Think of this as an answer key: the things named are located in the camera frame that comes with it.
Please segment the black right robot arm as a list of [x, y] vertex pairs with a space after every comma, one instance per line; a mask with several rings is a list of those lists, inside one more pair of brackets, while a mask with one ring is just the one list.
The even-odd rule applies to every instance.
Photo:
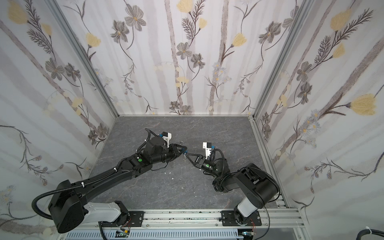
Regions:
[[236, 224], [246, 225], [254, 222], [252, 215], [259, 209], [273, 202], [280, 195], [280, 186], [267, 172], [250, 163], [232, 172], [223, 154], [216, 158], [216, 151], [208, 157], [185, 153], [185, 158], [205, 175], [214, 178], [212, 185], [216, 192], [228, 193], [240, 189], [244, 199], [234, 208], [233, 218]]

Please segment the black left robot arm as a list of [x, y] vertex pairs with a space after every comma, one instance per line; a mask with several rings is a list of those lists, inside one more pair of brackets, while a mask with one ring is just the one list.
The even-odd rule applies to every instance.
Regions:
[[105, 172], [83, 181], [61, 182], [48, 206], [58, 232], [67, 233], [79, 226], [90, 214], [85, 205], [95, 197], [150, 171], [154, 164], [175, 160], [186, 150], [185, 146], [168, 144], [159, 136], [153, 137], [133, 155], [121, 159], [115, 167]]

